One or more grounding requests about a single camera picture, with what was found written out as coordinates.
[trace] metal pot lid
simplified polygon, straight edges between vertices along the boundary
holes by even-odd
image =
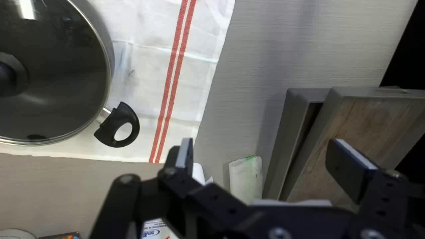
[[[0,138],[70,136],[104,103],[110,38],[85,0],[0,1]]]

